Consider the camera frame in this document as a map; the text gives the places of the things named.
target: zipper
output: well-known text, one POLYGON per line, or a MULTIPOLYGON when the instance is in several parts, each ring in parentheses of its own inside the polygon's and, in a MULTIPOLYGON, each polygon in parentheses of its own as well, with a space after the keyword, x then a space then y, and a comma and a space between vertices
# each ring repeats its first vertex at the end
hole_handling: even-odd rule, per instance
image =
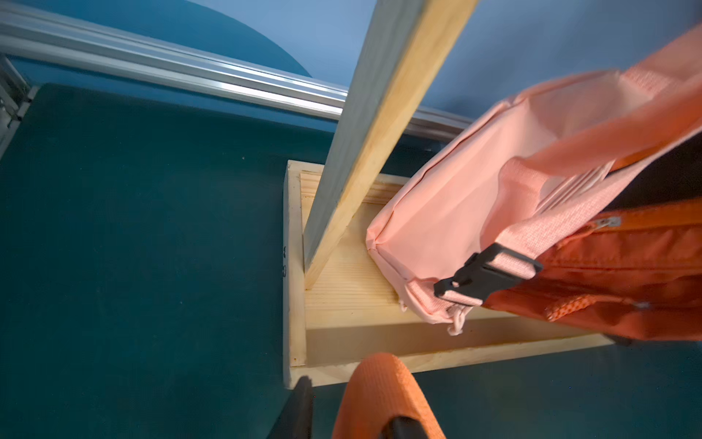
POLYGON ((554 294, 553 291, 546 292, 538 289, 529 289, 524 287, 513 287, 508 290, 512 294, 517 294, 528 299, 537 296, 549 302, 543 309, 542 316, 549 322, 565 317, 578 310, 588 308, 596 303, 621 303, 629 305, 638 311, 650 310, 689 310, 690 308, 702 308, 702 299, 696 299, 687 303, 653 303, 650 301, 636 301, 631 298, 616 296, 613 294, 600 294, 596 291, 582 292, 568 296, 565 294, 554 294))
POLYGON ((581 240, 593 233, 694 225, 702 225, 702 197, 597 215, 573 235, 560 240, 556 244, 556 248, 561 249, 569 242, 581 240))
POLYGON ((590 236, 594 232, 604 228, 621 227, 620 216, 608 216, 607 218, 598 218, 585 223, 585 225, 573 235, 567 236, 556 243, 556 248, 561 249, 570 242, 581 240, 586 236, 590 236))
POLYGON ((599 229, 603 229, 605 227, 621 227, 620 216, 609 216, 607 218, 600 218, 591 222, 594 226, 594 228, 592 229, 593 232, 599 229))

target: wooden plank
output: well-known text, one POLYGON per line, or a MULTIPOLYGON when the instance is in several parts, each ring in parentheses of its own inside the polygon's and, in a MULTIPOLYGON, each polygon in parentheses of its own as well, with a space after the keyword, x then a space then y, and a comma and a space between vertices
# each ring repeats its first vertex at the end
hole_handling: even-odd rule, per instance
POLYGON ((286 381, 289 381, 290 367, 304 365, 307 359, 300 205, 300 170, 304 166, 301 162, 289 161, 283 184, 283 370, 286 381))
POLYGON ((307 331, 307 366, 340 365, 376 352, 401 357, 507 343, 566 339, 592 334, 580 328, 510 316, 466 322, 463 333, 449 336, 448 325, 383 325, 307 331))
MULTIPOLYGON (((320 174, 302 171, 303 227, 314 201, 315 183, 320 174)), ((305 292, 305 319, 308 329, 333 327, 398 325, 422 320, 411 311, 403 313, 397 294, 383 277, 366 250, 366 229, 383 206, 401 188, 403 178, 379 175, 360 208, 353 216, 319 279, 305 292)), ((486 308, 476 308, 468 319, 511 316, 486 308)))
POLYGON ((305 287, 322 272, 477 0, 378 0, 305 226, 305 287))
MULTIPOLYGON (((612 341, 601 334, 588 334, 564 339, 530 341, 526 343, 504 343, 494 346, 478 346, 415 355, 401 355, 400 360, 412 373, 476 365, 484 362, 512 360, 547 353, 566 352, 598 346, 607 346, 612 341)), ((360 361, 338 365, 300 366, 291 368, 291 385, 301 376, 309 376, 313 386, 345 383, 360 361)))

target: metal bracket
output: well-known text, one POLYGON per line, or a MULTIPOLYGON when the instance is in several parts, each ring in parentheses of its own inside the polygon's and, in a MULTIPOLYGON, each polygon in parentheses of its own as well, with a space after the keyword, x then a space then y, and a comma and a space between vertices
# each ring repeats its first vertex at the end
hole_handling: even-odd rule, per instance
POLYGON ((0 53, 0 159, 10 145, 39 87, 30 88, 12 62, 0 53))

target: orange fabric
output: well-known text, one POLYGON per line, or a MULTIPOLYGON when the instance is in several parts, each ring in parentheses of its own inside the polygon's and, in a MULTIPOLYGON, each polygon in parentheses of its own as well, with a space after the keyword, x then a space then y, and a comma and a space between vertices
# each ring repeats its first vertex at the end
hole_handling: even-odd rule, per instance
POLYGON ((697 225, 702 221, 702 198, 685 202, 669 203, 659 206, 645 206, 623 211, 604 212, 592 220, 617 216, 621 225, 594 230, 592 233, 623 232, 626 230, 643 230, 647 228, 672 227, 679 225, 697 225))
POLYGON ((399 358, 376 353, 361 362, 346 386, 333 439, 377 439, 399 416, 421 422, 429 439, 445 438, 422 390, 399 358))
POLYGON ((599 215, 612 216, 621 227, 552 247, 537 278, 484 306, 634 339, 702 340, 702 199, 599 215))
POLYGON ((614 164, 612 165, 612 169, 610 169, 609 171, 615 172, 615 171, 618 171, 619 169, 626 168, 630 164, 634 164, 634 163, 638 162, 639 160, 643 160, 650 155, 656 154, 658 151, 663 149, 663 146, 664 145, 655 146, 655 147, 649 148, 647 150, 636 152, 636 153, 631 154, 631 155, 624 157, 622 159, 618 159, 614 162, 614 164))

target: dark teal surface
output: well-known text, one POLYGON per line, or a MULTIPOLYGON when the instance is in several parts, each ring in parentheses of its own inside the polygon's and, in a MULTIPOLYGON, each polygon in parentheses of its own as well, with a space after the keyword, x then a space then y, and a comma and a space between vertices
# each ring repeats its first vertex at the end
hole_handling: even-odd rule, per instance
MULTIPOLYGON (((87 20, 168 43, 310 76, 290 54, 265 35, 234 18, 187 0, 15 0, 18 3, 87 20)), ((336 122, 276 111, 258 105, 149 84, 108 74, 10 57, 33 85, 62 84, 136 98, 227 112, 256 119, 333 132, 336 122)))
MULTIPOLYGON (((0 161, 0 438, 262 438, 282 386, 282 182, 331 134, 43 87, 0 161)), ((396 148, 385 171, 429 158, 396 148)), ((700 438, 702 350, 416 375, 450 438, 700 438)), ((315 389, 329 437, 343 386, 315 389)))

